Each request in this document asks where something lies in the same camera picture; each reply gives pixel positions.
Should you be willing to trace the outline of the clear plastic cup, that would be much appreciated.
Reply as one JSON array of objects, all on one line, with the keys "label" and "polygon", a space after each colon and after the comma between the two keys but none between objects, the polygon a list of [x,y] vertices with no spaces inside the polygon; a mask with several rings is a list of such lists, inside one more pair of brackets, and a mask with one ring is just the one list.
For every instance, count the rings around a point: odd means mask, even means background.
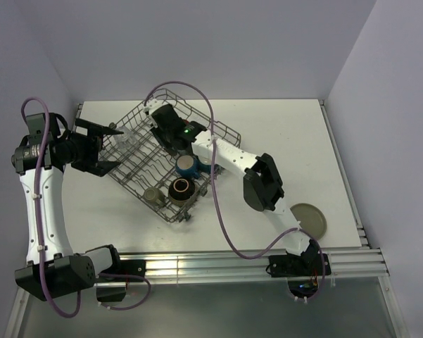
[{"label": "clear plastic cup", "polygon": [[119,150],[128,150],[138,144],[133,132],[127,127],[118,127],[116,129],[120,134],[115,134],[114,139]]}]

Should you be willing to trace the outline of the dark blue mug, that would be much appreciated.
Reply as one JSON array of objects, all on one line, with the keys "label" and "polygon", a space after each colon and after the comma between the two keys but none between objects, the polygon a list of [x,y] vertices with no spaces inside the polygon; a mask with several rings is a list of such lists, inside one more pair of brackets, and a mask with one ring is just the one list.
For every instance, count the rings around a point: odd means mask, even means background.
[{"label": "dark blue mug", "polygon": [[200,177],[198,161],[190,155],[180,156],[176,160],[175,170],[183,178],[198,179]]}]

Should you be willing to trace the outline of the teal and white bowl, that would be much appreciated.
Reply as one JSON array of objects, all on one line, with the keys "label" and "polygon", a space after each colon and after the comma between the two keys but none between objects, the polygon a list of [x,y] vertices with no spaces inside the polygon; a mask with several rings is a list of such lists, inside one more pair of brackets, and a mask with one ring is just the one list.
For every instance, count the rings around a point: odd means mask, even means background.
[{"label": "teal and white bowl", "polygon": [[197,157],[197,160],[198,160],[198,169],[203,173],[210,174],[210,172],[211,172],[211,162],[210,162],[210,160],[207,159],[207,158],[200,157],[200,156]]}]

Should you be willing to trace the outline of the brown patterned bowl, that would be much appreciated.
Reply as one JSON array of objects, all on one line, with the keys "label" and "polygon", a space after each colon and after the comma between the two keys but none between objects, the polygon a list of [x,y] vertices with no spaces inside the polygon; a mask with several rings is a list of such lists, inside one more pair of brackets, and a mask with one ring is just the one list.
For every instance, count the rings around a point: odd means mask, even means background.
[{"label": "brown patterned bowl", "polygon": [[168,188],[168,198],[176,206],[183,206],[196,191],[196,184],[189,178],[178,177]]}]

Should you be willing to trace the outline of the grey ceramic cup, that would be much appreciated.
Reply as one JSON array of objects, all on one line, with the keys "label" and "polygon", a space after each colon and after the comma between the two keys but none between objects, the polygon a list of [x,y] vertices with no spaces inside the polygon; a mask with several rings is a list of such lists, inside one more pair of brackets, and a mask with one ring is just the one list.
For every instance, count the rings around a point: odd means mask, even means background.
[{"label": "grey ceramic cup", "polygon": [[155,207],[164,207],[165,205],[165,195],[157,187],[149,187],[145,189],[143,199],[145,202]]}]

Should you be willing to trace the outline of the grey ceramic plate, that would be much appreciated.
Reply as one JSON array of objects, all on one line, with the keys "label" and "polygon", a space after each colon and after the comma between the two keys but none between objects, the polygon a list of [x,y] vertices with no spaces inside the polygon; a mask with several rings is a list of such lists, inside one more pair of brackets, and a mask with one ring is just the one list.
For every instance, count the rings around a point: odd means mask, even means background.
[{"label": "grey ceramic plate", "polygon": [[318,207],[312,204],[299,203],[293,205],[290,210],[300,225],[301,231],[298,231],[300,234],[308,234],[317,241],[325,236],[327,219]]}]

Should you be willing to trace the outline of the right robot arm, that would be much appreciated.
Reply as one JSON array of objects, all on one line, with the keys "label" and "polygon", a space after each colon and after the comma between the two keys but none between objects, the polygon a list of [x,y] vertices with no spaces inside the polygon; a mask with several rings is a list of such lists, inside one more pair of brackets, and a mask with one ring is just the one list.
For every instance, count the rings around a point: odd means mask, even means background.
[{"label": "right robot arm", "polygon": [[[210,110],[208,127],[194,121],[186,123],[177,115],[172,104],[163,104],[155,99],[144,104],[144,112],[151,119],[152,130],[161,146],[169,150],[189,151],[210,160],[210,183],[217,219],[226,242],[238,257],[245,260],[261,258],[283,240],[286,252],[293,255],[291,268],[300,275],[314,267],[316,258],[324,260],[318,241],[301,227],[287,206],[283,182],[271,155],[257,156],[219,138],[215,133],[213,110]],[[228,235],[215,186],[217,165],[242,181],[243,198],[250,208],[263,213],[272,226],[283,229],[260,253],[247,256],[235,247]]]}]

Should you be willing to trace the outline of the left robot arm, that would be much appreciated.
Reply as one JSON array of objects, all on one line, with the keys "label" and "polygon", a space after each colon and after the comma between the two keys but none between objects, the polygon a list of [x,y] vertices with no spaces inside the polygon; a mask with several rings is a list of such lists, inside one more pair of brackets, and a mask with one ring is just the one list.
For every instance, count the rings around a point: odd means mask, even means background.
[{"label": "left robot arm", "polygon": [[59,114],[38,113],[27,117],[29,133],[11,157],[25,193],[29,244],[26,266],[15,271],[16,284],[45,301],[44,291],[58,298],[92,287],[96,276],[115,281],[123,264],[117,249],[103,245],[75,253],[70,245],[62,205],[66,166],[103,177],[119,166],[101,161],[103,139],[119,130],[83,119],[75,121],[86,134],[61,131],[67,123]]}]

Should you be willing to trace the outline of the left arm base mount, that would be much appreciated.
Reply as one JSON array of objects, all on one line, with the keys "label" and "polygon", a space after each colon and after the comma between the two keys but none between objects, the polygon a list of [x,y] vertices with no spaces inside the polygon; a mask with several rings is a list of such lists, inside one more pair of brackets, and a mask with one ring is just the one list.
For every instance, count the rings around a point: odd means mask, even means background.
[{"label": "left arm base mount", "polygon": [[97,280],[96,299],[101,303],[120,303],[127,295],[129,283],[144,283],[146,261],[123,260],[116,269],[101,273]]}]

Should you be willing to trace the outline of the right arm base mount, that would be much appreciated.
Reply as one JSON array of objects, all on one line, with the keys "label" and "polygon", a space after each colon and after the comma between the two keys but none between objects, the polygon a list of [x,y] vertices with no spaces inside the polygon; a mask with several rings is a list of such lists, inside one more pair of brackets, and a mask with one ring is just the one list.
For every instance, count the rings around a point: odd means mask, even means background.
[{"label": "right arm base mount", "polygon": [[276,277],[329,276],[332,269],[327,254],[322,253],[316,241],[310,240],[308,248],[299,256],[291,253],[276,254],[268,257],[265,271]]}]

